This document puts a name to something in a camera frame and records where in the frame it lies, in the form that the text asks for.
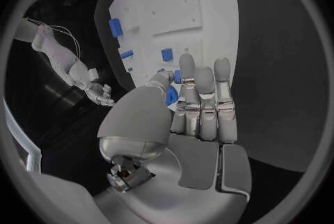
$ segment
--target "robotic arm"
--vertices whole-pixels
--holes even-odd
[[[22,19],[15,38],[31,43],[35,51],[44,53],[58,76],[69,86],[76,86],[85,91],[94,103],[103,106],[114,105],[114,101],[110,99],[111,87],[93,82],[94,78],[90,76],[87,66],[71,50],[57,42],[52,27]]]

